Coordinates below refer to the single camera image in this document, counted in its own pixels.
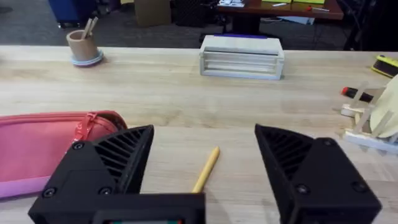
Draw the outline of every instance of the wooden table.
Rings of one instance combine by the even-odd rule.
[[[277,2],[245,0],[245,6],[242,8],[218,6],[217,9],[220,13],[232,16],[231,32],[234,34],[259,34],[260,18],[267,16],[302,16],[331,20],[342,20],[344,16],[337,0],[325,0],[324,4],[293,2],[279,7],[274,7],[275,4]],[[330,11],[308,11],[309,6],[323,7]]]
[[[102,48],[76,68],[67,47],[0,47],[0,114],[111,109],[128,125],[155,125],[142,192],[189,192],[211,150],[220,158],[205,188],[208,223],[279,223],[254,124],[337,139],[383,204],[375,223],[398,220],[398,157],[339,139],[351,125],[333,108],[344,86],[388,78],[375,52],[286,51],[280,81],[199,75],[197,49]],[[386,54],[398,57],[398,53]],[[0,223],[31,223],[34,197],[0,202]]]

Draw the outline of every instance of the white box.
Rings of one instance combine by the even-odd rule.
[[[279,80],[284,59],[279,39],[207,35],[200,49],[200,73]]]

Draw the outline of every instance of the red zipper pull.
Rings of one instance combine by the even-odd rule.
[[[88,134],[90,133],[91,129],[94,126],[94,119],[96,118],[97,114],[93,112],[87,113],[87,115],[83,118],[83,121],[79,122],[75,128],[75,138],[73,142],[86,140]]]

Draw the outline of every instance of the yellow pencil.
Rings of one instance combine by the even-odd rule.
[[[216,164],[217,158],[220,154],[220,147],[215,147],[210,154],[209,159],[206,162],[205,167],[203,168],[195,186],[193,187],[192,193],[199,193],[205,186],[206,180],[210,175],[211,170]]]

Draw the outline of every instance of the red object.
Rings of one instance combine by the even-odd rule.
[[[346,95],[347,91],[348,91],[348,87],[344,87],[343,90],[341,91],[341,94]]]
[[[0,198],[41,191],[73,142],[126,128],[114,111],[0,117]]]

